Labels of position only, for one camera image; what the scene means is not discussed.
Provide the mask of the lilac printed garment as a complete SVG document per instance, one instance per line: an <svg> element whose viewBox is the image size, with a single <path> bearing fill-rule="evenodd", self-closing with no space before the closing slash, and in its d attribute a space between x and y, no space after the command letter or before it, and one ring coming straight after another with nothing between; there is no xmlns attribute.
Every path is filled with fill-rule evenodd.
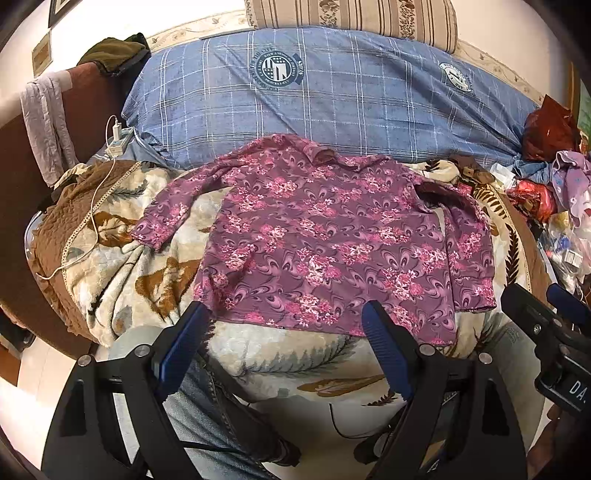
<svg viewBox="0 0 591 480"><path fill-rule="evenodd" d="M579 227L590 209L590 156L562 150L551 165L551 184L561 211Z"/></svg>

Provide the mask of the olive green garment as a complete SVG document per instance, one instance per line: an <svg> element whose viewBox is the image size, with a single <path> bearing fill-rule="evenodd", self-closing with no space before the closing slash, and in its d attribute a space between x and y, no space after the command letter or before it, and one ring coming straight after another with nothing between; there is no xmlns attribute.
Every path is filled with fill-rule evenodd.
<svg viewBox="0 0 591 480"><path fill-rule="evenodd" d="M87 50L77 65L92 63L107 77L120 76L151 56L149 45L142 33L124 40L106 37Z"/></svg>

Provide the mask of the cream leaf-print blanket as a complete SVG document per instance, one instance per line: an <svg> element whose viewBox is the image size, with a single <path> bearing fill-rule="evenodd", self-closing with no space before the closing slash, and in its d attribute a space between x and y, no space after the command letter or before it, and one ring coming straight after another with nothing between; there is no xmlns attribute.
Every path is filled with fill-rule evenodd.
<svg viewBox="0 0 591 480"><path fill-rule="evenodd" d="M88 334L115 358L179 319L224 198L223 190L200 197L170 245L154 252L134 241L131 230L173 177L145 162L103 162L85 172L74 192L72 204L83 220L63 256L81 255L82 261L63 280ZM460 313L456 321L446 353L465 358L485 350L495 358L531 442L543 404L533 386L539 370L533 344L497 309ZM346 404L373 418L403 404L388 392L370 344L359 337L219 322L204 347L216 373L245 400L283 406L298 397L304 407Z"/></svg>

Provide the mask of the clutter pile of packets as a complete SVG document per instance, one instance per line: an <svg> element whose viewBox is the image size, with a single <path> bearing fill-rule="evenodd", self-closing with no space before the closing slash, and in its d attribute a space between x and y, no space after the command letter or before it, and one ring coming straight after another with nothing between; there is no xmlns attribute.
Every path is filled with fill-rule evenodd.
<svg viewBox="0 0 591 480"><path fill-rule="evenodd" d="M579 300L590 286L590 211L575 225L568 211L553 214L543 225L539 243L557 282Z"/></svg>

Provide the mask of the purple floral blouse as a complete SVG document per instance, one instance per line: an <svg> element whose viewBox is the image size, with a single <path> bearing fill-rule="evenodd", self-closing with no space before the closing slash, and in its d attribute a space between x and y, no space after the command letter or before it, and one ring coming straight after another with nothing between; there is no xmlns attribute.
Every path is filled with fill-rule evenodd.
<svg viewBox="0 0 591 480"><path fill-rule="evenodd" d="M390 157L260 138L173 180L133 238L160 250L216 190L193 296L217 321L359 337L377 301L418 340L447 346L457 313L496 305L481 207Z"/></svg>

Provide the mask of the dark red plastic bag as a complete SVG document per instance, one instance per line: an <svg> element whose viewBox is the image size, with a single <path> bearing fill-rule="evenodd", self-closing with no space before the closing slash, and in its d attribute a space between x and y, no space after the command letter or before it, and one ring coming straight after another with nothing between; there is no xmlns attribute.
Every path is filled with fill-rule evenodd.
<svg viewBox="0 0 591 480"><path fill-rule="evenodd" d="M546 95L540 108L526 119L522 157L552 162L559 151L579 152L581 136L572 112Z"/></svg>

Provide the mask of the brown quilted bedspread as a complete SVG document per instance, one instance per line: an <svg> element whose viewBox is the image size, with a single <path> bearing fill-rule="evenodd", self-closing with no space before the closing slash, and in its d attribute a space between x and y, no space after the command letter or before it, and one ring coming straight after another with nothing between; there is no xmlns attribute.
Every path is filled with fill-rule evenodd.
<svg viewBox="0 0 591 480"><path fill-rule="evenodd" d="M66 185L55 205L47 208L31 244L32 258L28 261L33 277L43 296L66 326L68 332L88 340L90 334L84 315L68 293L60 272L62 253L74 230L87 222L85 216L91 200L99 200L134 163L118 160L89 167L75 181Z"/></svg>

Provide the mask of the lilac cloth on headboard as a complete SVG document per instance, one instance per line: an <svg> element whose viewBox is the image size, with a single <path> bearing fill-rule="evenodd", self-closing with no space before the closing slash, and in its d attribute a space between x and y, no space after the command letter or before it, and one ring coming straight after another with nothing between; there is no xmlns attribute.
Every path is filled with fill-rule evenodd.
<svg viewBox="0 0 591 480"><path fill-rule="evenodd" d="M19 95L31 151L49 187L78 163L62 96L72 86L68 71L53 72L27 83Z"/></svg>

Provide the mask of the red wrapped packet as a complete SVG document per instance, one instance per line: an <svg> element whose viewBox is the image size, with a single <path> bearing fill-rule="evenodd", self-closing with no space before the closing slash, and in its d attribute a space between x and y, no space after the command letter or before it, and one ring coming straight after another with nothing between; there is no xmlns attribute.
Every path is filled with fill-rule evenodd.
<svg viewBox="0 0 591 480"><path fill-rule="evenodd" d="M519 180L506 194L517 209L540 223L546 223L557 211L552 191L543 184Z"/></svg>

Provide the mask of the beige striped pillow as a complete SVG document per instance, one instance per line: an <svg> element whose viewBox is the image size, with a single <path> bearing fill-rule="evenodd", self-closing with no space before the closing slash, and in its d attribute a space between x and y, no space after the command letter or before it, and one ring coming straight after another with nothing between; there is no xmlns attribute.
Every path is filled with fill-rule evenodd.
<svg viewBox="0 0 591 480"><path fill-rule="evenodd" d="M415 40L453 53L458 43L456 11L442 0L249 0L256 29L322 26Z"/></svg>

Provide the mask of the blue jeans leg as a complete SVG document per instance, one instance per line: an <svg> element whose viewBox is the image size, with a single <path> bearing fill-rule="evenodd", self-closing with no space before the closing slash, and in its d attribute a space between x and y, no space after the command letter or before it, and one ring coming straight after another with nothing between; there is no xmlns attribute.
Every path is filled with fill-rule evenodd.
<svg viewBox="0 0 591 480"><path fill-rule="evenodd" d="M109 360L124 358L140 344L151 345L162 329L140 326L125 332L109 349ZM236 439L238 425L229 420L229 406L222 398L224 389L216 382L204 360L195 354L179 390L167 397L164 410L179 440L246 453L246 443ZM139 449L126 400L114 395L114 404L127 454L134 457ZM279 479L263 463L238 453L189 449L193 465L204 479Z"/></svg>

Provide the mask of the small wall frame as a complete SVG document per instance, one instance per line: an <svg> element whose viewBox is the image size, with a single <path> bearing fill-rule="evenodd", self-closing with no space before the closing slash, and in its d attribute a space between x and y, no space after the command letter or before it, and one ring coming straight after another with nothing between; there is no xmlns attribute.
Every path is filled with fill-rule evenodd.
<svg viewBox="0 0 591 480"><path fill-rule="evenodd" d="M51 63L51 32L48 31L32 50L33 76L39 77Z"/></svg>

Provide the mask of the framed wall picture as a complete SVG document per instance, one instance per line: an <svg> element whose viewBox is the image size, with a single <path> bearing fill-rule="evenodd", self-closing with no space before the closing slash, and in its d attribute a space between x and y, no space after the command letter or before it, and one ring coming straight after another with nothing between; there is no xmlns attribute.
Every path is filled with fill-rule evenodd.
<svg viewBox="0 0 591 480"><path fill-rule="evenodd" d="M51 0L49 7L48 28L53 28L80 0Z"/></svg>

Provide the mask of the blue plaid duvet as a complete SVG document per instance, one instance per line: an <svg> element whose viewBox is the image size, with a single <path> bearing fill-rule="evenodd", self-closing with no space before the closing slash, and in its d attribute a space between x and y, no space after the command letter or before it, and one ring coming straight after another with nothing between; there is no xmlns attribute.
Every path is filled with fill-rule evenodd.
<svg viewBox="0 0 591 480"><path fill-rule="evenodd" d="M518 90L426 44L308 27L161 50L121 115L182 169L276 133L347 156L419 163L456 153L510 166L534 109Z"/></svg>

